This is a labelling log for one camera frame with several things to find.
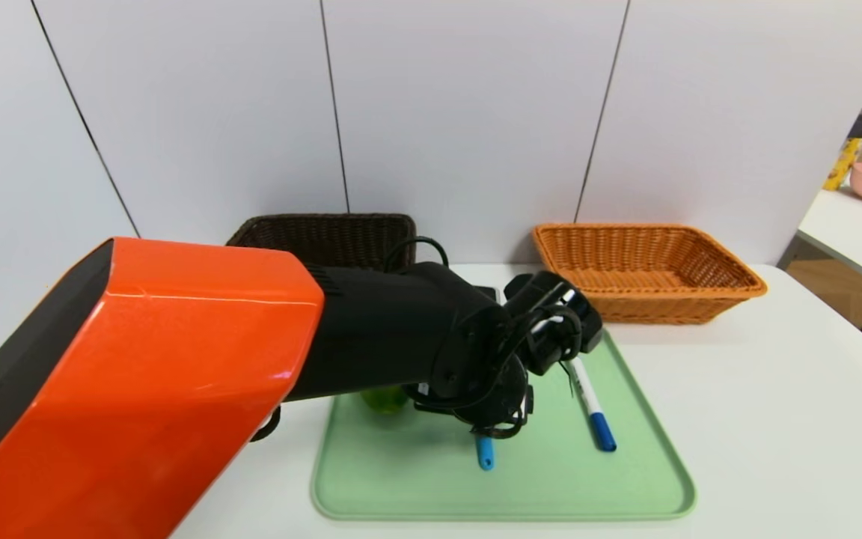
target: white marker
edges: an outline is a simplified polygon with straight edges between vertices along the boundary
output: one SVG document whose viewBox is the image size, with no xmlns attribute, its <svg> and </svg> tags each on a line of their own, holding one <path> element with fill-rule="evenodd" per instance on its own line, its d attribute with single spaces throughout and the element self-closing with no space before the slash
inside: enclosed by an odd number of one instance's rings
<svg viewBox="0 0 862 539">
<path fill-rule="evenodd" d="M 591 380 L 587 378 L 587 371 L 584 370 L 581 358 L 571 359 L 567 362 L 567 367 L 574 377 L 572 379 L 578 387 L 578 393 L 581 393 L 581 399 L 591 422 L 591 430 L 594 430 L 598 443 L 601 444 L 601 450 L 608 451 L 608 453 L 609 451 L 616 451 L 617 443 L 610 432 L 608 420 L 605 419 L 605 411 L 601 407 L 601 402 L 598 401 L 598 396 L 594 394 L 594 388 L 591 386 Z"/>
</svg>

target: brown wicker basket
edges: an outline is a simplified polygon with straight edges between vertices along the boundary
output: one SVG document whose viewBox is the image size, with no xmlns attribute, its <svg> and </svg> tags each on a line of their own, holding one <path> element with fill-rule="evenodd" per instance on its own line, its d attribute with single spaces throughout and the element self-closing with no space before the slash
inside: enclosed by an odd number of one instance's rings
<svg viewBox="0 0 862 539">
<path fill-rule="evenodd" d="M 380 272 L 393 246 L 414 235 L 415 222 L 403 214 L 266 215 L 244 222 L 227 245 L 287 250 L 307 264 Z M 415 250 L 401 249 L 390 269 L 413 264 Z"/>
<path fill-rule="evenodd" d="M 544 264 L 603 320 L 702 324 L 767 286 L 714 238 L 681 225 L 540 225 Z"/>
</svg>

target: marker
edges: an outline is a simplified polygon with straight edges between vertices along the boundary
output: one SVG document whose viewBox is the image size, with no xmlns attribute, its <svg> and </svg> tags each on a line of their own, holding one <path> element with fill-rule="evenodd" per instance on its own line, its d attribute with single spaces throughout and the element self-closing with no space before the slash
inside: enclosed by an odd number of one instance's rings
<svg viewBox="0 0 862 539">
<path fill-rule="evenodd" d="M 482 470 L 494 469 L 494 440 L 490 436 L 475 434 L 474 444 L 478 448 L 478 464 Z"/>
<path fill-rule="evenodd" d="M 581 393 L 581 399 L 584 401 L 588 419 L 591 422 L 591 430 L 594 430 L 594 436 L 601 444 L 601 451 L 608 451 L 608 453 L 616 451 L 617 443 L 610 432 L 608 420 L 605 419 L 605 411 L 601 408 L 598 396 L 594 395 L 594 388 L 591 386 L 591 380 L 587 378 L 587 371 L 584 370 L 581 358 L 571 359 L 567 364 L 574 374 L 575 385 L 578 386 L 578 393 Z"/>
</svg>

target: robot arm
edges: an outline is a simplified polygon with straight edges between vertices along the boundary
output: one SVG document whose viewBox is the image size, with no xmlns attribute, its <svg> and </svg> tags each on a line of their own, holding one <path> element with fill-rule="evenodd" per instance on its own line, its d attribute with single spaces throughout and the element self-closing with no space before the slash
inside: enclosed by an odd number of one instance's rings
<svg viewBox="0 0 862 539">
<path fill-rule="evenodd" d="M 0 538 L 167 537 L 290 400 L 404 386 L 512 436 L 527 372 L 588 350 L 602 324 L 553 273 L 506 295 L 434 263 L 113 239 L 0 348 Z"/>
</svg>

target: white wall panel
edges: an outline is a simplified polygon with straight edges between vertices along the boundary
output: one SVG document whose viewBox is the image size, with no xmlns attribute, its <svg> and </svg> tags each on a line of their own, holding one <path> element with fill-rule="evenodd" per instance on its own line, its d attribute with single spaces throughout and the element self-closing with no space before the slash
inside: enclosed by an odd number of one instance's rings
<svg viewBox="0 0 862 539">
<path fill-rule="evenodd" d="M 141 235 L 346 210 L 318 2 L 37 4 Z"/>
<path fill-rule="evenodd" d="M 578 220 L 775 263 L 861 106 L 861 0 L 632 0 Z"/>
<path fill-rule="evenodd" d="M 0 0 L 0 345 L 129 220 L 28 0 Z"/>
<path fill-rule="evenodd" d="M 571 222 L 625 0 L 325 0 L 352 212 L 411 214 L 455 262 Z"/>
</svg>

